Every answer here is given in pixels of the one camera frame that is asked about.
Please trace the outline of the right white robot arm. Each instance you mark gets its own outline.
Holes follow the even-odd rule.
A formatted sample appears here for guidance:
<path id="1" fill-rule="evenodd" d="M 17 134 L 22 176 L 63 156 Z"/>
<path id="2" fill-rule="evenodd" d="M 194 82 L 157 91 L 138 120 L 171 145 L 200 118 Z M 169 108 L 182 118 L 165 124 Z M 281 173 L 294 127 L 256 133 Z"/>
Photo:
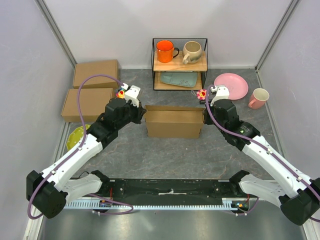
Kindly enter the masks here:
<path id="1" fill-rule="evenodd" d="M 249 122 L 239 119 L 229 99 L 205 103 L 204 122 L 215 125 L 225 140 L 255 160 L 276 183 L 261 180 L 246 171 L 229 184 L 235 197 L 244 193 L 262 198 L 279 207 L 292 223 L 301 226 L 307 220 L 319 222 L 314 214 L 320 209 L 320 180 L 312 179 L 281 156 Z"/>

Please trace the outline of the green dotted plate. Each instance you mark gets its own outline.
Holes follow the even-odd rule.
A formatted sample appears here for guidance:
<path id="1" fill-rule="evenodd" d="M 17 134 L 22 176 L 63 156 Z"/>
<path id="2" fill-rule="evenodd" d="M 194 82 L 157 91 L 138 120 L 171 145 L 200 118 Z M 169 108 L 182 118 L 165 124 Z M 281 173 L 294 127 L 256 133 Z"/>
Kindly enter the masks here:
<path id="1" fill-rule="evenodd" d="M 77 127 L 69 136 L 66 141 L 66 149 L 70 151 L 74 146 L 81 143 L 82 138 L 84 136 L 84 127 Z"/>

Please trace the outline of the cardboard box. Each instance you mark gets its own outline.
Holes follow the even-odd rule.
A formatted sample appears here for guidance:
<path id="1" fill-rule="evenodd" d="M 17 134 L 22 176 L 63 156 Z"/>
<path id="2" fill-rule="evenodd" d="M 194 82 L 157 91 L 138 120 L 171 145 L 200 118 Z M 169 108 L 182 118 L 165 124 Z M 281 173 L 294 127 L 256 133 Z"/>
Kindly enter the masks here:
<path id="1" fill-rule="evenodd" d="M 199 138 L 204 126 L 204 108 L 166 105 L 146 105 L 145 108 L 150 138 Z"/>
<path id="2" fill-rule="evenodd" d="M 69 89 L 65 98 L 61 116 L 65 122 L 81 122 L 77 105 L 78 89 Z M 82 88 L 80 91 L 80 110 L 85 122 L 94 122 L 105 112 L 110 99 L 114 98 L 112 88 Z"/>
<path id="3" fill-rule="evenodd" d="M 78 63 L 75 66 L 73 77 L 73 88 L 78 89 L 81 83 L 88 77 L 94 75 L 108 75 L 119 80 L 119 64 L 116 59 L 100 60 L 92 62 Z M 105 76 L 96 76 L 88 80 L 83 88 L 98 89 L 110 88 L 117 89 L 119 83 Z"/>

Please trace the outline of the orange enamel mug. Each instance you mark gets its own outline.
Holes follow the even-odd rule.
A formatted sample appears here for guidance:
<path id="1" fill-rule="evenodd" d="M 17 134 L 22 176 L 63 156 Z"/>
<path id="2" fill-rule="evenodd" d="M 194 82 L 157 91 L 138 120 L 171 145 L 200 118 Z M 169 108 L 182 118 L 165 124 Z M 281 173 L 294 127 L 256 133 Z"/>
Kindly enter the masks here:
<path id="1" fill-rule="evenodd" d="M 174 47 L 170 40 L 161 40 L 156 44 L 157 60 L 161 63 L 169 63 L 173 58 L 177 57 L 180 50 Z"/>

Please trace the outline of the pink flower plush keychain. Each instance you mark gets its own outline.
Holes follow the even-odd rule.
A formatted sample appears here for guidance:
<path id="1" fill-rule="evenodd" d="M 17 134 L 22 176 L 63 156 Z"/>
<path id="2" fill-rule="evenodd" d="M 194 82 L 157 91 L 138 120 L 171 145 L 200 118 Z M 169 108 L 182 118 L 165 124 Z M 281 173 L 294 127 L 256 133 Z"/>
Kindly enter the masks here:
<path id="1" fill-rule="evenodd" d="M 191 90 L 191 93 L 197 97 L 198 100 L 205 100 L 207 95 L 206 89 L 200 89 L 198 91 Z"/>

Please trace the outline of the pink mug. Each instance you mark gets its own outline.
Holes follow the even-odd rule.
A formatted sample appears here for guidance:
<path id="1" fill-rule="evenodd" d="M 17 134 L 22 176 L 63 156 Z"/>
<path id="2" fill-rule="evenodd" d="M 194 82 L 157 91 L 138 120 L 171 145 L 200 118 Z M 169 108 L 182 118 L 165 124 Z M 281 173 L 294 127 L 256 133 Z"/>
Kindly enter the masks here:
<path id="1" fill-rule="evenodd" d="M 261 108 L 269 99 L 270 94 L 264 88 L 256 88 L 250 96 L 248 107 L 251 109 Z"/>

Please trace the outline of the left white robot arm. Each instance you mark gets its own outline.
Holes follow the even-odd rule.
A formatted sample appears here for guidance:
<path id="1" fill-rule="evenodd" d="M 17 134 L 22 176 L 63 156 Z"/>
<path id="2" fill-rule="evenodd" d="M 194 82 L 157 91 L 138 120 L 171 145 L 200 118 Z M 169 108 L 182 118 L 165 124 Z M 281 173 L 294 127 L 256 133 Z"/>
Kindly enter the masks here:
<path id="1" fill-rule="evenodd" d="M 107 177 L 95 171 L 84 179 L 71 177 L 88 160 L 118 137 L 119 130 L 129 123 L 140 124 L 146 110 L 138 99 L 113 98 L 105 111 L 91 124 L 80 141 L 56 163 L 42 172 L 31 171 L 26 177 L 26 199 L 42 216 L 52 219 L 65 205 L 89 194 L 106 196 L 110 191 Z"/>

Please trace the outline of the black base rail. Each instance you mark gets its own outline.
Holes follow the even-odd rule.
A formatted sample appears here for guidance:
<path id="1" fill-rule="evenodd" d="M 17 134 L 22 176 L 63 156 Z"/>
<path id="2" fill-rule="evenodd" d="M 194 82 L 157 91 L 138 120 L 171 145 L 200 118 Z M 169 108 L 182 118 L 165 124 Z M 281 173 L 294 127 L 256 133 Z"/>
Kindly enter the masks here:
<path id="1" fill-rule="evenodd" d="M 213 198 L 246 198 L 248 196 L 235 183 L 217 179 L 114 178 L 103 182 L 96 194 L 120 200 L 169 193 Z"/>

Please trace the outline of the pink round plate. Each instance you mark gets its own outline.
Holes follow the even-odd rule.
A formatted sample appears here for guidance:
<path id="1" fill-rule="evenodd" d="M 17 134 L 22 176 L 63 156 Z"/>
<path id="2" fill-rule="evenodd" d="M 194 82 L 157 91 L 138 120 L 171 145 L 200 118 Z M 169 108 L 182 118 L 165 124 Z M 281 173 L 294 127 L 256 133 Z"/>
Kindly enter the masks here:
<path id="1" fill-rule="evenodd" d="M 249 90 L 246 80 L 235 73 L 223 73 L 214 80 L 215 86 L 224 85 L 229 90 L 230 100 L 240 100 L 244 98 Z"/>

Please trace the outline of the beige ceramic mug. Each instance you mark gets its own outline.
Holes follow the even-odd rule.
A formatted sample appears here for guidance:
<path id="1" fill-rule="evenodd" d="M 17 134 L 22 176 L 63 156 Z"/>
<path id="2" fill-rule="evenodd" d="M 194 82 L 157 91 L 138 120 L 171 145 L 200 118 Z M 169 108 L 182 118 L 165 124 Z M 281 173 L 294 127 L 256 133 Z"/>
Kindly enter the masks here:
<path id="1" fill-rule="evenodd" d="M 182 63 L 184 65 L 197 63 L 202 56 L 202 52 L 202 47 L 198 42 L 188 41 L 182 50 Z"/>

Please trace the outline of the teal rectangular dish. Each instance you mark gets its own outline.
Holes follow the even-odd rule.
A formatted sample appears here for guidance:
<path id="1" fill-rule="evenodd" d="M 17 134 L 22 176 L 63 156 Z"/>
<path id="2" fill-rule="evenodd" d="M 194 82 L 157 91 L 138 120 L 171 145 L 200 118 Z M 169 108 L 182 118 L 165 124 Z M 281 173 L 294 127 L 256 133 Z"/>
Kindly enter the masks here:
<path id="1" fill-rule="evenodd" d="M 196 72 L 162 72 L 160 81 L 164 84 L 192 88 L 196 85 L 198 74 Z"/>

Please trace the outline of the rainbow flower plush keychain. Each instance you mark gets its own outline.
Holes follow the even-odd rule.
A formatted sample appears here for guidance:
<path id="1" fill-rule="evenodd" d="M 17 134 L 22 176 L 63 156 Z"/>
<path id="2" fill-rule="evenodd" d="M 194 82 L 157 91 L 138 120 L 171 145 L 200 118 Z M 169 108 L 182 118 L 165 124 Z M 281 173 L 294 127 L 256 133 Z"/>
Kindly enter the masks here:
<path id="1" fill-rule="evenodd" d="M 123 87 L 120 87 L 120 88 L 117 90 L 117 92 L 116 92 L 116 94 L 115 94 L 115 97 L 116 97 L 116 98 L 120 98 L 120 99 L 124 99 L 124 98 L 125 98 L 125 93 L 126 93 L 126 89 L 123 88 Z"/>

